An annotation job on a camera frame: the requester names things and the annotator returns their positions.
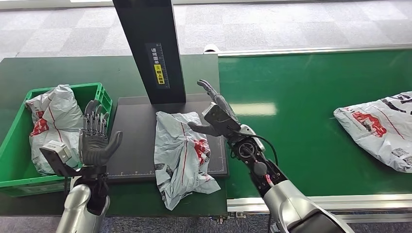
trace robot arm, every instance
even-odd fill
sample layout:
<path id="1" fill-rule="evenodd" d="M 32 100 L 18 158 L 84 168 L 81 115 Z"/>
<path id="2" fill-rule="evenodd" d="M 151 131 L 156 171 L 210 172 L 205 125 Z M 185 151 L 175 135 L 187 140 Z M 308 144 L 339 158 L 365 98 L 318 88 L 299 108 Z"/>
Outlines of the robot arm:
<path id="1" fill-rule="evenodd" d="M 226 138 L 234 157 L 250 170 L 253 184 L 275 219 L 271 227 L 273 232 L 353 233 L 346 223 L 303 195 L 279 169 L 277 162 L 274 164 L 265 158 L 265 147 L 260 139 L 266 139 L 257 136 L 249 126 L 240 124 L 229 104 L 208 82 L 200 80 L 198 84 L 213 100 L 202 113 L 210 125 L 190 122 L 189 126 L 199 133 Z"/>
<path id="2" fill-rule="evenodd" d="M 79 137 L 82 168 L 74 170 L 67 166 L 70 155 L 62 153 L 56 143 L 40 149 L 56 175 L 79 177 L 66 197 L 57 233 L 98 233 L 109 208 L 105 164 L 121 144 L 122 132 L 108 140 L 108 114 L 101 114 L 101 109 L 97 100 L 91 100 L 85 109 Z"/>

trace label on pillar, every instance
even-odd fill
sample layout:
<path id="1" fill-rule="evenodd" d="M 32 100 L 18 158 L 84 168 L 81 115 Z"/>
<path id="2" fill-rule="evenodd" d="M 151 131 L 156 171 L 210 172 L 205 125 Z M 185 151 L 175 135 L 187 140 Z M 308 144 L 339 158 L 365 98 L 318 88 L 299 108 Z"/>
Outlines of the label on pillar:
<path id="1" fill-rule="evenodd" d="M 146 51 L 149 55 L 150 67 L 153 69 L 153 78 L 159 89 L 169 89 L 169 79 L 166 71 L 165 58 L 161 43 L 146 43 Z"/>

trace yellow label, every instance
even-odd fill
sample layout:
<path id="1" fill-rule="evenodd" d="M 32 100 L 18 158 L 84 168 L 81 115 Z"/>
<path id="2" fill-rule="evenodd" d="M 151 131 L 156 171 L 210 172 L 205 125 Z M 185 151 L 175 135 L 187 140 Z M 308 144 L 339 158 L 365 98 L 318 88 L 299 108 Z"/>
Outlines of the yellow label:
<path id="1" fill-rule="evenodd" d="M 162 65 L 154 65 L 154 71 L 156 72 L 157 83 L 165 84 L 165 80 L 163 79 Z"/>

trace black mat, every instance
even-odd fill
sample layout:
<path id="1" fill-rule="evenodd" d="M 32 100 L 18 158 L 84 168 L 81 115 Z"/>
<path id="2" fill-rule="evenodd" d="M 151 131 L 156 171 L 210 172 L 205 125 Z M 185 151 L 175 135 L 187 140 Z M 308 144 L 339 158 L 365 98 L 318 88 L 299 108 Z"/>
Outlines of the black mat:
<path id="1" fill-rule="evenodd" d="M 123 131 L 123 141 L 107 164 L 110 182 L 155 180 L 154 151 L 156 112 L 189 113 L 210 105 L 207 94 L 187 95 L 186 103 L 154 104 L 147 97 L 119 98 L 112 133 Z M 207 136 L 210 147 L 208 173 L 213 177 L 228 175 L 224 140 Z"/>

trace white plastic mailer bag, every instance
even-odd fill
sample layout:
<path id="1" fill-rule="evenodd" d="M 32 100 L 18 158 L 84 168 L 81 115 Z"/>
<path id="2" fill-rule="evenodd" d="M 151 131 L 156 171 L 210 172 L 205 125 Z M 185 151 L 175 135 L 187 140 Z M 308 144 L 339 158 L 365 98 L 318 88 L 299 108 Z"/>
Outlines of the white plastic mailer bag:
<path id="1" fill-rule="evenodd" d="M 191 121 L 200 124 L 199 115 L 157 112 L 156 119 L 154 168 L 166 208 L 173 210 L 192 191 L 210 194 L 220 190 L 207 174 L 210 149 L 206 136 L 187 125 Z"/>
<path id="2" fill-rule="evenodd" d="M 412 92 L 333 114 L 360 147 L 396 171 L 412 173 Z"/>
<path id="3" fill-rule="evenodd" d="M 40 148 L 50 141 L 64 143 L 71 153 L 66 164 L 79 165 L 79 130 L 83 126 L 83 114 L 69 85 L 58 85 L 42 95 L 26 101 L 32 111 L 34 124 L 29 135 L 32 162 L 42 175 L 54 174 Z"/>

